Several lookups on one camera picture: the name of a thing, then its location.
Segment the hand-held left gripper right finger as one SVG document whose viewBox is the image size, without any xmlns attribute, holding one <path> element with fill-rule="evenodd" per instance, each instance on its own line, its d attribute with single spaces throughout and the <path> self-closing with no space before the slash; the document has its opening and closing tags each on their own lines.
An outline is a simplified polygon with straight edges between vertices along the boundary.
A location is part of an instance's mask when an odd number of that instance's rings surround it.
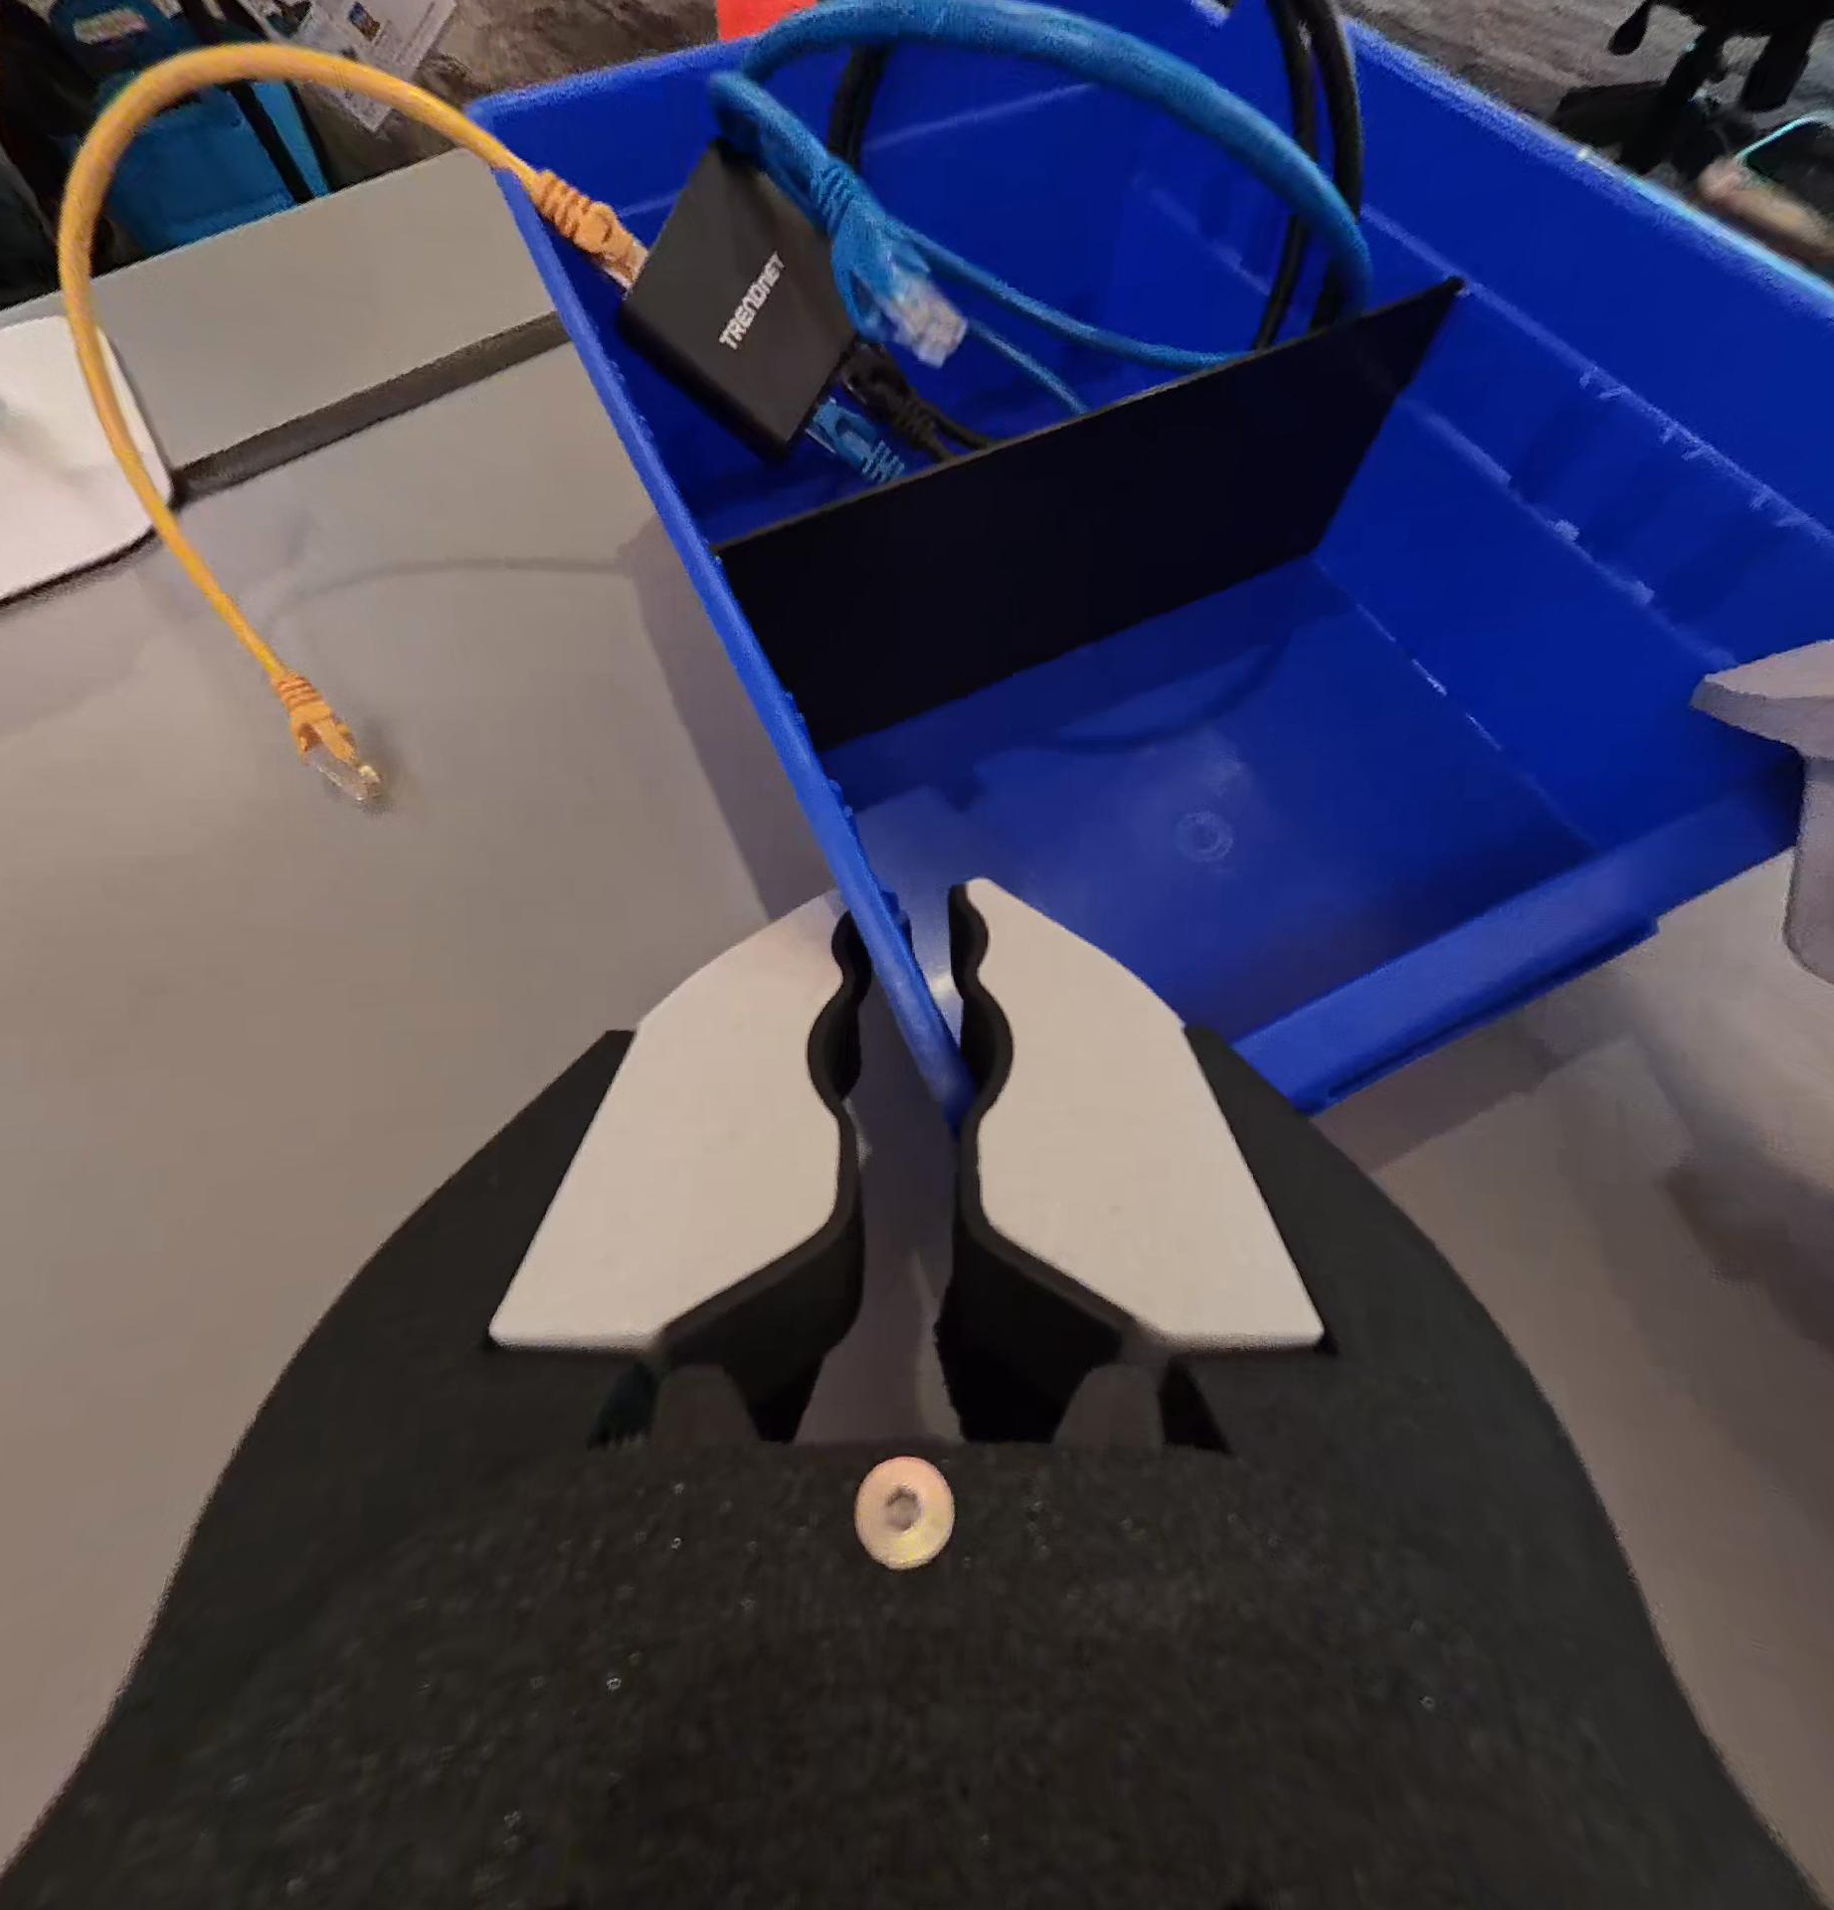
<svg viewBox="0 0 1834 1910">
<path fill-rule="evenodd" d="M 1323 1316 L 1186 1023 L 990 876 L 950 892 L 979 1276 L 1165 1354 L 1301 1351 Z"/>
</svg>

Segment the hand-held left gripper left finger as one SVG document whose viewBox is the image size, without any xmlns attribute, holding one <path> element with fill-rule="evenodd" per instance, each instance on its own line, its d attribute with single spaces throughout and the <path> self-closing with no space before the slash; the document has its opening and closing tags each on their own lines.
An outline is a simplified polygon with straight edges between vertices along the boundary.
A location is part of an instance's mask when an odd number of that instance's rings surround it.
<svg viewBox="0 0 1834 1910">
<path fill-rule="evenodd" d="M 490 1322 L 512 1351 L 679 1354 L 855 1220 L 869 955 L 836 892 L 652 1004 Z"/>
</svg>

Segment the blue storage bin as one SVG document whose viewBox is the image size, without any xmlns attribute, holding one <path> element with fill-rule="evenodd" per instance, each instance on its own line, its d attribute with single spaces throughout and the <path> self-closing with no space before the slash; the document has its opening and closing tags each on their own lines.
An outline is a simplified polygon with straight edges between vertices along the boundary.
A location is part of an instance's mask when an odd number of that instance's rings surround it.
<svg viewBox="0 0 1834 1910">
<path fill-rule="evenodd" d="M 1310 558 L 817 752 L 715 546 L 873 486 L 769 462 L 526 247 L 869 941 L 930 1090 L 990 876 L 1320 1111 L 1791 843 L 1800 763 L 1692 708 L 1834 637 L 1834 293 L 1361 31 L 1375 298 L 1465 279 Z M 1051 393 L 965 344 L 947 411 Z"/>
</svg>

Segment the black ethernet adapter box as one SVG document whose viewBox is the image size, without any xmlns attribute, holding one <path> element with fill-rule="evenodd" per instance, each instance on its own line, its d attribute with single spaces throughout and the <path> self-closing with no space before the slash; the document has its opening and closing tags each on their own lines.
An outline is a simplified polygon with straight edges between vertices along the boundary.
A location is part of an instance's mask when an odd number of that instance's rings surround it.
<svg viewBox="0 0 1834 1910">
<path fill-rule="evenodd" d="M 713 140 L 619 301 L 621 341 L 740 443 L 776 462 L 858 344 L 830 243 L 728 140 Z"/>
</svg>

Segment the black office chair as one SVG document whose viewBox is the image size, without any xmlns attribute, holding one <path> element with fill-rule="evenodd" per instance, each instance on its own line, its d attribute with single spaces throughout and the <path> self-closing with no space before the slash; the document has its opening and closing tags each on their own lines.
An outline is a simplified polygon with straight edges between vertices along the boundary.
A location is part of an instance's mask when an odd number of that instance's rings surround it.
<svg viewBox="0 0 1834 1910">
<path fill-rule="evenodd" d="M 1805 74 L 1816 39 L 1834 23 L 1834 4 L 1635 4 L 1606 39 L 1615 58 L 1642 50 L 1658 9 L 1694 23 L 1694 38 L 1663 79 L 1574 88 L 1553 109 L 1553 129 L 1606 151 L 1643 177 L 1663 163 L 1701 113 L 1708 88 L 1727 74 L 1731 39 L 1760 39 L 1744 71 L 1737 111 L 1785 109 Z"/>
</svg>

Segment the dark bin divider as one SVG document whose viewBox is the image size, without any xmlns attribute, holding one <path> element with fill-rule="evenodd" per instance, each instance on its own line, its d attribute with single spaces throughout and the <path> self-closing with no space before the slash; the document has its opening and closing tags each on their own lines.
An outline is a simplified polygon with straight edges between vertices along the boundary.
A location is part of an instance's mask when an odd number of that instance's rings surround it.
<svg viewBox="0 0 1834 1910">
<path fill-rule="evenodd" d="M 811 746 L 1310 558 L 1462 287 L 717 541 Z"/>
</svg>

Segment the white stand base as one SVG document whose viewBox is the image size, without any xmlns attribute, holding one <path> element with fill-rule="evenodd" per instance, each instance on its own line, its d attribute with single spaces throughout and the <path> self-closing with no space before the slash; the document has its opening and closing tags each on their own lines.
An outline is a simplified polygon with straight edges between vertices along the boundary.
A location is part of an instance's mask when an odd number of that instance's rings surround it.
<svg viewBox="0 0 1834 1910">
<path fill-rule="evenodd" d="M 0 604 L 155 532 L 92 411 L 62 316 L 0 324 Z"/>
</svg>

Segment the blue black backpack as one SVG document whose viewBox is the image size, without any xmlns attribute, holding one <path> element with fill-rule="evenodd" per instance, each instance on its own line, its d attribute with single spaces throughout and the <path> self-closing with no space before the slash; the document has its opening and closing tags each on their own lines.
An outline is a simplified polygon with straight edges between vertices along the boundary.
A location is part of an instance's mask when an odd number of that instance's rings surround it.
<svg viewBox="0 0 1834 1910">
<path fill-rule="evenodd" d="M 145 69 L 264 44 L 240 4 L 0 4 L 0 154 L 56 229 L 98 111 Z M 163 254 L 331 192 L 329 151 L 289 82 L 206 88 L 162 109 L 120 154 L 96 263 Z"/>
</svg>

